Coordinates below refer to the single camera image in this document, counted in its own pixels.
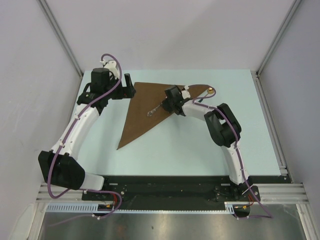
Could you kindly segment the brown cloth napkin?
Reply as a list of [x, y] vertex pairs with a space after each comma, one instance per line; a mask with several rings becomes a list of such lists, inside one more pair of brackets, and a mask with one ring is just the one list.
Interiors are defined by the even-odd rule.
[[136, 93], [129, 102], [118, 149], [138, 139], [172, 115], [160, 107], [152, 116], [147, 116], [150, 110], [161, 104], [166, 97], [165, 90], [171, 86], [173, 85], [148, 82], [134, 84]]

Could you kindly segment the silver fork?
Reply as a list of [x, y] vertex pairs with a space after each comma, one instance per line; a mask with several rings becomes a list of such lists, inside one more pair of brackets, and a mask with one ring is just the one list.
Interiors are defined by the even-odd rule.
[[158, 106], [156, 106], [155, 108], [153, 108], [152, 110], [150, 110], [148, 113], [147, 113], [147, 116], [148, 117], [151, 117], [162, 105], [159, 104]]

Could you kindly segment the gold spoon with dark handle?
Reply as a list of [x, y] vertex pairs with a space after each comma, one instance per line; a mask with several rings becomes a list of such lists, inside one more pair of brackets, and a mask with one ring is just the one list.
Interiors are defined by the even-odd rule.
[[204, 99], [212, 98], [216, 94], [216, 90], [213, 87], [207, 89], [207, 94], [203, 97], [200, 97], [198, 102], [201, 103]]

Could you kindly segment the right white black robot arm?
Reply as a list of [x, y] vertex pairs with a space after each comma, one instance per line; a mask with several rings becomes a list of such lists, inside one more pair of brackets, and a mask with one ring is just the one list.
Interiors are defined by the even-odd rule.
[[230, 194], [235, 200], [242, 201], [252, 186], [240, 151], [242, 127], [226, 103], [218, 106], [202, 103], [202, 100], [216, 94], [213, 87], [208, 87], [205, 96], [196, 98], [191, 97], [190, 88], [169, 87], [164, 91], [165, 99], [161, 106], [168, 113], [193, 117], [206, 123], [211, 139], [223, 150], [232, 185]]

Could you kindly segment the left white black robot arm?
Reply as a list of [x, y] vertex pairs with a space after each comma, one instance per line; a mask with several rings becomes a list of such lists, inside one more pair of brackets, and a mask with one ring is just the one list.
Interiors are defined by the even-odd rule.
[[68, 190], [93, 190], [100, 200], [110, 196], [111, 188], [104, 184], [101, 175], [88, 173], [78, 163], [83, 142], [109, 100], [131, 99], [136, 90], [130, 74], [124, 74], [126, 85], [122, 85], [116, 67], [100, 67], [91, 71], [90, 82], [79, 95], [73, 118], [56, 144], [49, 151], [41, 151], [38, 162], [48, 186], [54, 185]]

